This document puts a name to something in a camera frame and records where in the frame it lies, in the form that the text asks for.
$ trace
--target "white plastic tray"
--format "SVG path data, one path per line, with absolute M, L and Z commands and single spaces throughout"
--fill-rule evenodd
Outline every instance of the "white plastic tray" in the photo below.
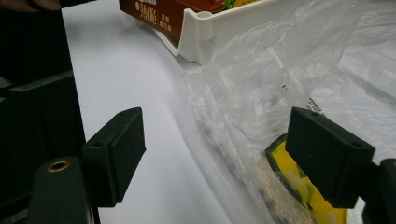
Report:
M 206 64 L 214 50 L 227 41 L 253 27 L 277 19 L 299 3 L 301 1 L 261 0 L 216 14 L 195 13 L 185 9 L 178 45 L 161 32 L 156 33 L 175 56 L 179 54 L 190 62 Z

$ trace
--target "yellow object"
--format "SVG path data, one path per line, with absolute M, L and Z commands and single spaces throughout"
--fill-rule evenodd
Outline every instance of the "yellow object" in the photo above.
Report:
M 280 177 L 288 191 L 304 207 L 315 215 L 321 224 L 347 224 L 347 210 L 333 208 L 324 200 L 318 189 L 311 183 L 308 176 L 296 164 L 285 149 L 286 138 L 265 150 L 267 159 L 274 172 Z
M 233 8 L 233 7 L 241 7 L 241 6 L 247 5 L 252 2 L 257 2 L 257 1 L 259 1 L 259 0 L 225 0 L 224 5 L 227 8 Z

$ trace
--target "white table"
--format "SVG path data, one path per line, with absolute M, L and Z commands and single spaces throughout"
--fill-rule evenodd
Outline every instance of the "white table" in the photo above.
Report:
M 63 14 L 86 138 L 118 112 L 143 108 L 147 152 L 123 202 L 99 210 L 102 223 L 257 223 L 207 154 L 188 109 L 180 76 L 198 64 L 175 58 L 118 1 Z M 190 150 L 202 151 L 207 163 L 197 164 Z

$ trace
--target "clear plastic wrap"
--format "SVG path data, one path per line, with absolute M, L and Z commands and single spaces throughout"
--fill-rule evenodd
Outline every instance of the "clear plastic wrap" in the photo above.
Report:
M 298 209 L 268 207 L 265 200 L 276 198 L 262 191 L 271 174 L 262 172 L 268 171 L 261 167 L 262 151 L 287 131 L 291 108 L 306 107 L 312 90 L 338 64 L 366 2 L 299 1 L 183 77 L 198 126 L 244 183 L 266 223 L 315 222 Z

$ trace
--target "cardboard box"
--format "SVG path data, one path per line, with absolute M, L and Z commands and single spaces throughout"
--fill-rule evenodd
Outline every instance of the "cardboard box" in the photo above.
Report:
M 218 0 L 120 0 L 120 9 L 178 42 L 184 9 L 220 12 L 226 7 Z

